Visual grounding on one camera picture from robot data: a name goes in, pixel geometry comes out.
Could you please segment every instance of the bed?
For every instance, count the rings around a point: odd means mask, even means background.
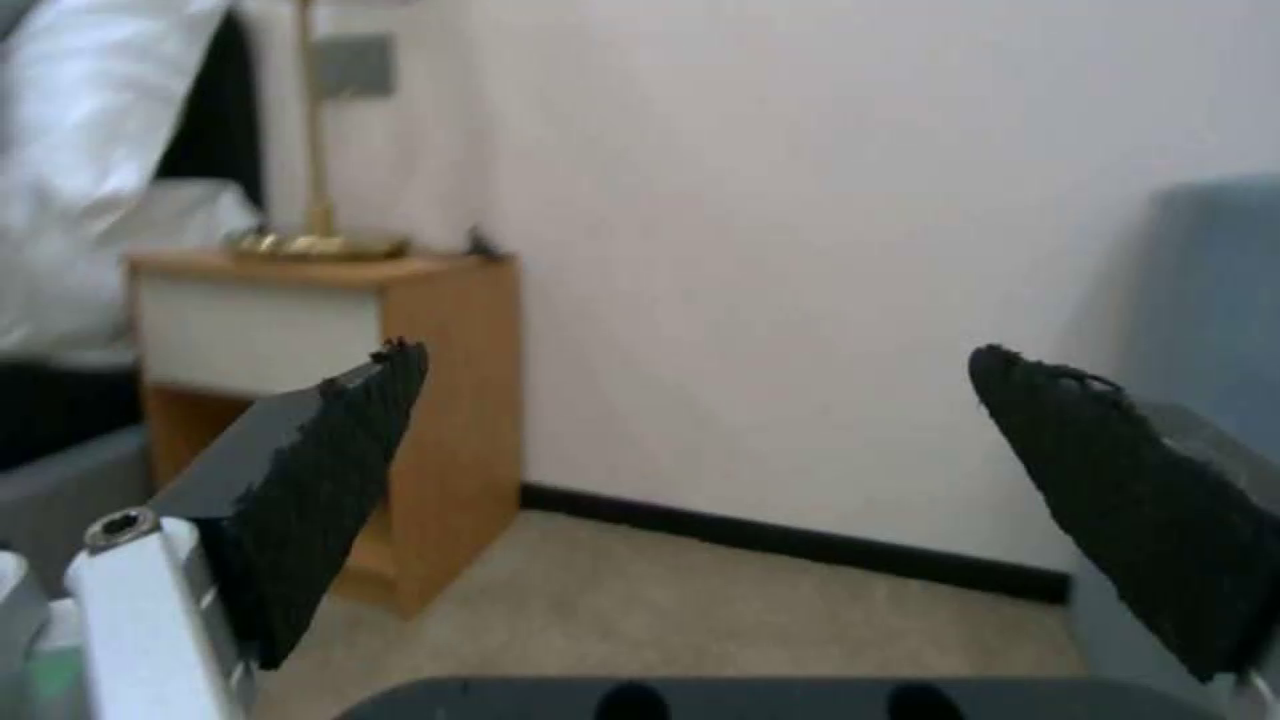
[[[228,14],[187,96],[157,178],[234,181],[265,210],[253,55]],[[0,546],[51,593],[99,516],[151,493],[137,372],[0,361]]]

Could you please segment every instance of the drawer front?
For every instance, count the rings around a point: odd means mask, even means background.
[[[312,386],[381,341],[374,290],[136,275],[147,382],[261,396]]]

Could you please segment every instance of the white wall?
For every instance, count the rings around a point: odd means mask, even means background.
[[[332,4],[347,218],[525,259],[527,477],[698,510],[1064,568],[966,352],[1106,370],[1144,199],[1280,164],[1274,0]]]

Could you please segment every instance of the carpet floor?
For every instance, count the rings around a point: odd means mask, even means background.
[[[257,720],[442,675],[1079,675],[1062,609],[545,512],[411,621],[329,598]]]

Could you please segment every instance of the wooden nightstand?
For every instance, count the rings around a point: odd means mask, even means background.
[[[521,459],[515,260],[412,256],[358,264],[129,258],[157,487],[255,397],[311,386],[384,338],[422,341],[431,368],[335,592],[411,616],[517,511]]]

